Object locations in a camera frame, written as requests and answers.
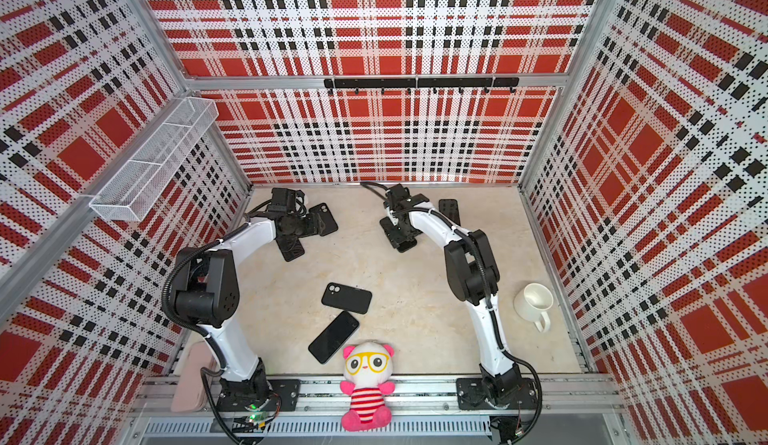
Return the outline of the phone with plaid reflection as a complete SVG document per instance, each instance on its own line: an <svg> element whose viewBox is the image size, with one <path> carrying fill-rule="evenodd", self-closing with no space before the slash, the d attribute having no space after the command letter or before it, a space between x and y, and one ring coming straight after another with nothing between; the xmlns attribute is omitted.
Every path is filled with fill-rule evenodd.
<svg viewBox="0 0 768 445"><path fill-rule="evenodd" d="M276 238L279 251L286 262L296 260L305 254L305 249L296 236L280 236Z"/></svg>

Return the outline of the white-edged phone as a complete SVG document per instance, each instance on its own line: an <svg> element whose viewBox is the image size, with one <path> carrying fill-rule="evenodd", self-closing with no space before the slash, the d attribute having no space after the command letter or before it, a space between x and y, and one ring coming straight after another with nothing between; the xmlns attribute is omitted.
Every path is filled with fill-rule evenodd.
<svg viewBox="0 0 768 445"><path fill-rule="evenodd" d="M438 201L438 210L456 225L461 224L459 203L457 199L440 199Z"/></svg>

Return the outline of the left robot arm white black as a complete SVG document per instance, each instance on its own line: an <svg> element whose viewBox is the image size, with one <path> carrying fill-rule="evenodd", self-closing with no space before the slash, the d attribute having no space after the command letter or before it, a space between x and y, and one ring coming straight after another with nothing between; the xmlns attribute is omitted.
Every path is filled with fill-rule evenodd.
<svg viewBox="0 0 768 445"><path fill-rule="evenodd" d="M252 351L237 320L240 302L237 267L262 246L275 242L286 261L303 254L300 240L338 229L319 214L259 214L232 233L200 247L185 247L175 259L161 292L161 306L174 324L203 337L230 383L252 380L260 357Z"/></svg>

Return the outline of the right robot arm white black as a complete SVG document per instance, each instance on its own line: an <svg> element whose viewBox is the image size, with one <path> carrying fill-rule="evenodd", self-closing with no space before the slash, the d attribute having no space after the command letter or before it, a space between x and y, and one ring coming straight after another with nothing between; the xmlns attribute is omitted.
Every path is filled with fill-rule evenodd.
<svg viewBox="0 0 768 445"><path fill-rule="evenodd" d="M427 201L385 210L380 225L399 252L413 248L420 234L443 250L449 288L464 303L472 321L484 385L497 395L519 386L519 364L507 349L499 319L500 272L488 237L480 230L462 227L454 206L438 210Z"/></svg>

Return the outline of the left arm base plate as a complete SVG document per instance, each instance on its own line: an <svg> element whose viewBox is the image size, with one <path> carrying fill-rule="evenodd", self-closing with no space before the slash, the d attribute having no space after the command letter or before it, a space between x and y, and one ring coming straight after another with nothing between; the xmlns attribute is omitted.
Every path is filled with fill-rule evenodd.
<svg viewBox="0 0 768 445"><path fill-rule="evenodd" d="M291 412L296 409L301 381L268 379L264 383L223 380L215 395L219 412Z"/></svg>

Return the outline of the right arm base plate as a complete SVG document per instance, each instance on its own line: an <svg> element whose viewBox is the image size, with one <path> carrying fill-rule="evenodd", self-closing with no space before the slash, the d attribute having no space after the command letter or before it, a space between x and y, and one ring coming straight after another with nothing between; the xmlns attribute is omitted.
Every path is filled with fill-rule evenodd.
<svg viewBox="0 0 768 445"><path fill-rule="evenodd" d="M534 381L521 378L510 384L495 383L482 377L456 380L460 410L535 410L539 403Z"/></svg>

